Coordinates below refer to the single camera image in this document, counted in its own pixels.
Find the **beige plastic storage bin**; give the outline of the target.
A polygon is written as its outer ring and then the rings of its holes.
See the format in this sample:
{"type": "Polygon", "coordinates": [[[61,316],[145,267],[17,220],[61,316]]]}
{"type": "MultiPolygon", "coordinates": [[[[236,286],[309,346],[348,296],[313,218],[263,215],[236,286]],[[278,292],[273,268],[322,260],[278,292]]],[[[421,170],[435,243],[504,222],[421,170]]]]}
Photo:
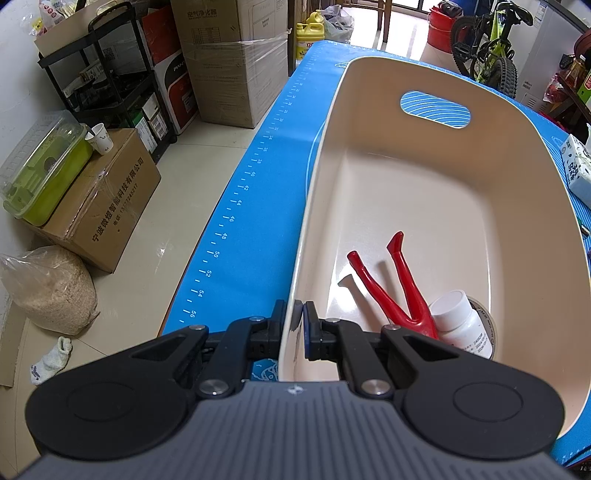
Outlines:
{"type": "Polygon", "coordinates": [[[346,65],[311,174],[291,302],[377,331],[387,317],[349,265],[398,303],[396,233],[427,301],[463,290],[493,317],[497,362],[549,383],[566,428],[590,390],[590,273],[561,159],[507,99],[385,57],[346,65]]]}

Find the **large stacked cardboard box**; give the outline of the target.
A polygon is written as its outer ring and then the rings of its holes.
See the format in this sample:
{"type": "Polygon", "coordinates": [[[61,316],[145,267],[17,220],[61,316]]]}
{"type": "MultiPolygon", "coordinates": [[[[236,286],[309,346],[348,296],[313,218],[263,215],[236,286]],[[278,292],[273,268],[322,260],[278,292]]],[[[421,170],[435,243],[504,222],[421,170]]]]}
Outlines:
{"type": "Polygon", "coordinates": [[[287,2],[171,3],[200,118],[253,128],[287,83],[287,2]]]}

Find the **green black bicycle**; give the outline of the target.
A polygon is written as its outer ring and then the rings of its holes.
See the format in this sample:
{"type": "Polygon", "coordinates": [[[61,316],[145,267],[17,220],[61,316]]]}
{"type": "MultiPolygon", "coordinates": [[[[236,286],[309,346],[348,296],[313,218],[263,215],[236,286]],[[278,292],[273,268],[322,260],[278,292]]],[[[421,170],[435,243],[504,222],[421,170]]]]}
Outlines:
{"type": "Polygon", "coordinates": [[[518,72],[509,34],[521,23],[532,26],[533,16],[513,1],[498,2],[486,15],[459,17],[451,30],[452,55],[459,72],[514,99],[518,72]]]}

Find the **white pill bottle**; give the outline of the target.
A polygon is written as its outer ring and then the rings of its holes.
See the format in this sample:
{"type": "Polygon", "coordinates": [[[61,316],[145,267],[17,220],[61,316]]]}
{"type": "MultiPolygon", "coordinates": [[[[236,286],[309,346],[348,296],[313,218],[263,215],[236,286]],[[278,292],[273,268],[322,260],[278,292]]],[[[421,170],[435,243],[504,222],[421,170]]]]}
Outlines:
{"type": "Polygon", "coordinates": [[[442,342],[486,359],[492,358],[489,335],[463,290],[442,295],[430,305],[430,312],[442,342]]]}

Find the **white tape roll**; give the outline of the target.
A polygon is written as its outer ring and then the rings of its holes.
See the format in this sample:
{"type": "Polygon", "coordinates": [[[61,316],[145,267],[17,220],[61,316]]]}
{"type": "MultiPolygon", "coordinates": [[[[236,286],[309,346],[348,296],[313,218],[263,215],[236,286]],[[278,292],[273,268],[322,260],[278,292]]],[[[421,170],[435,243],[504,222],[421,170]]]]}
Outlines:
{"type": "Polygon", "coordinates": [[[469,296],[468,300],[472,306],[472,308],[477,312],[483,326],[484,329],[488,335],[488,338],[490,340],[491,346],[492,346],[492,354],[491,354],[491,359],[494,358],[495,355],[495,351],[496,351],[496,329],[495,329],[495,324],[494,324],[494,320],[493,317],[491,316],[490,312],[487,310],[487,308],[478,300],[476,300],[475,298],[469,296]]]}

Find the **white paper cup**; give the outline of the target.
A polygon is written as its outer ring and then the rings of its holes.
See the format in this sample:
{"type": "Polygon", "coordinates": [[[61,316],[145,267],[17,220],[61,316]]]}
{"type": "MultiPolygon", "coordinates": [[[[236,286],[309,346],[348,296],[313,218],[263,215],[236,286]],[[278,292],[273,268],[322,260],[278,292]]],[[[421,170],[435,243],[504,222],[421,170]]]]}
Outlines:
{"type": "Polygon", "coordinates": [[[98,123],[87,130],[85,141],[100,155],[109,153],[114,143],[103,123],[98,123]]]}

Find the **yellow oil jug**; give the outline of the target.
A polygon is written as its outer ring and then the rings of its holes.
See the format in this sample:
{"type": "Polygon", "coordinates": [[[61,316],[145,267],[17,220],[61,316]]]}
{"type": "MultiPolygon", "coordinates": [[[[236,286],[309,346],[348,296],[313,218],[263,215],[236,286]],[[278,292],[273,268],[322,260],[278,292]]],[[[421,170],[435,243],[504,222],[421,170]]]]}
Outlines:
{"type": "Polygon", "coordinates": [[[295,26],[295,60],[301,62],[312,44],[325,39],[325,20],[318,11],[295,26]]]}

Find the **floor cardboard box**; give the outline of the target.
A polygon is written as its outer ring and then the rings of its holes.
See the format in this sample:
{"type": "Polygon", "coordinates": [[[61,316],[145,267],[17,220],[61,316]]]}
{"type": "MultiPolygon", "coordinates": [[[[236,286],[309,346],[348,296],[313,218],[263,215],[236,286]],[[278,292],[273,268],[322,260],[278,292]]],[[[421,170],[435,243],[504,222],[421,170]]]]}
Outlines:
{"type": "Polygon", "coordinates": [[[91,157],[49,220],[32,230],[112,273],[161,176],[136,130],[109,134],[113,148],[91,157]]]}

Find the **bag of grain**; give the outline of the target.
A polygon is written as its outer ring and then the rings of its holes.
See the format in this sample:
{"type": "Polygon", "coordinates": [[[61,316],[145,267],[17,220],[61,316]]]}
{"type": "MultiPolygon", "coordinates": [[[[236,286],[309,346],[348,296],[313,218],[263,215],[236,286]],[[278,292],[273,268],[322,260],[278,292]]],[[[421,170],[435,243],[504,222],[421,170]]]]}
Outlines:
{"type": "Polygon", "coordinates": [[[11,300],[38,327],[76,336],[99,314],[83,261],[57,245],[1,256],[1,281],[11,300]]]}

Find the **white sock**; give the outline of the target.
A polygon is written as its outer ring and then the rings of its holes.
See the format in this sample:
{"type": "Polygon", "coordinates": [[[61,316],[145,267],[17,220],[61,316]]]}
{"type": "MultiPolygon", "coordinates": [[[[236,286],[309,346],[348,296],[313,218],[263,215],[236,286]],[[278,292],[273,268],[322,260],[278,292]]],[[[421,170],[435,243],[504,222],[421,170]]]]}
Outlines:
{"type": "Polygon", "coordinates": [[[31,383],[38,386],[62,371],[73,350],[72,341],[59,337],[52,349],[30,368],[31,383]]]}

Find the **blue silicone table mat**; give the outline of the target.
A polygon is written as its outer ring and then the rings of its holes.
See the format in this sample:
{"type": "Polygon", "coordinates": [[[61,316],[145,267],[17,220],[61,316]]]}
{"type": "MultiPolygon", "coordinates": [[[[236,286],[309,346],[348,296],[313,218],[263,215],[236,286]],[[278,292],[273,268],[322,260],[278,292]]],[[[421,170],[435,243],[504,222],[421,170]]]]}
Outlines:
{"type": "MultiPolygon", "coordinates": [[[[377,50],[332,42],[315,46],[287,82],[236,167],[179,283],[165,332],[192,323],[219,330],[235,317],[264,313],[276,300],[290,297],[311,174],[329,108],[346,65],[362,57],[436,69],[377,50]]],[[[561,159],[564,132],[512,103],[540,128],[544,142],[561,159]]],[[[559,171],[566,187],[562,159],[559,171]]],[[[588,222],[588,209],[567,192],[578,225],[588,222]]],[[[556,449],[559,462],[569,463],[576,455],[589,453],[589,428],[590,390],[575,425],[561,430],[556,449]]]]}

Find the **green plastic lidded container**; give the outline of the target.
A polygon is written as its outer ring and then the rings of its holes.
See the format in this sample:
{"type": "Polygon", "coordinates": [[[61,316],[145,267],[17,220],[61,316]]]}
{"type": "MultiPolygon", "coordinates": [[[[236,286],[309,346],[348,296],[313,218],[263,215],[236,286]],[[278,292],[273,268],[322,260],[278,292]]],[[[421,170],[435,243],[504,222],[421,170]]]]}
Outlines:
{"type": "Polygon", "coordinates": [[[47,223],[92,156],[85,136],[67,110],[41,116],[1,166],[3,208],[33,226],[47,223]]]}

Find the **black metal shelf cart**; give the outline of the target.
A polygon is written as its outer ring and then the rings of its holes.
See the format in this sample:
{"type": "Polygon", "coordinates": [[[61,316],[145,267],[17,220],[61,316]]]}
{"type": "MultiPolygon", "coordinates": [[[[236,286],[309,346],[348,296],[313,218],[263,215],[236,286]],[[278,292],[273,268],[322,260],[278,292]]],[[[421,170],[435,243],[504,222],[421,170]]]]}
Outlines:
{"type": "Polygon", "coordinates": [[[85,33],[38,65],[78,122],[135,129],[154,161],[177,141],[132,2],[97,3],[85,33]]]}

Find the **red bucket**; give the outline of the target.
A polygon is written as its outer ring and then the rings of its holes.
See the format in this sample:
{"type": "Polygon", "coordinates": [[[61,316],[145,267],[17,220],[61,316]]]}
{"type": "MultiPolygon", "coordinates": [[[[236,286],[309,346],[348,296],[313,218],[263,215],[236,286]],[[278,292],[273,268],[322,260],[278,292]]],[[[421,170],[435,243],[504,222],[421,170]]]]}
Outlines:
{"type": "Polygon", "coordinates": [[[440,51],[452,53],[452,27],[463,15],[464,9],[452,1],[441,1],[432,7],[428,15],[428,44],[440,51]]]}

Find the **white chest freezer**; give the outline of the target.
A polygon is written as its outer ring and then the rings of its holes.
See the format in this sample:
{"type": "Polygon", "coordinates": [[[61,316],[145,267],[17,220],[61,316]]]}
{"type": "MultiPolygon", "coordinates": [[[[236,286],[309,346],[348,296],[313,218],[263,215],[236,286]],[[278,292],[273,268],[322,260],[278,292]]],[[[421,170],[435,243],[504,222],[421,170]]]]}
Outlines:
{"type": "Polygon", "coordinates": [[[533,17],[533,25],[520,24],[509,35],[518,71],[516,101],[544,111],[546,88],[559,70],[564,55],[590,28],[589,1],[516,1],[533,17]]]}

